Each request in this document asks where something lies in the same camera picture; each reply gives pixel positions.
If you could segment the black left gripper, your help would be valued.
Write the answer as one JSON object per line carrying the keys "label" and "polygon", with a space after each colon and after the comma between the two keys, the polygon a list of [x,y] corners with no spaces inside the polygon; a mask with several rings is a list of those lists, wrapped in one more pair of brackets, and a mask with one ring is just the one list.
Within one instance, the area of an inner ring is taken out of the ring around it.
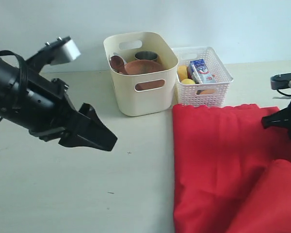
{"label": "black left gripper", "polygon": [[35,72],[28,76],[25,114],[30,118],[29,133],[45,142],[60,138],[59,144],[66,148],[112,151],[117,136],[92,105],[83,103],[77,111],[68,97],[68,88],[58,78],[50,81]]}

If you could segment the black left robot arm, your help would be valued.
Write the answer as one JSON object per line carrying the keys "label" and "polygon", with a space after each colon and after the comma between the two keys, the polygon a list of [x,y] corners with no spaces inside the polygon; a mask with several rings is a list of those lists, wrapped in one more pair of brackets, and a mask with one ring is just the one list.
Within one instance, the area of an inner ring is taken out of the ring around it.
{"label": "black left robot arm", "polygon": [[79,110],[60,79],[51,81],[29,68],[25,60],[8,50],[0,51],[0,119],[6,119],[48,142],[63,147],[89,147],[112,151],[117,137],[99,119],[94,107]]}

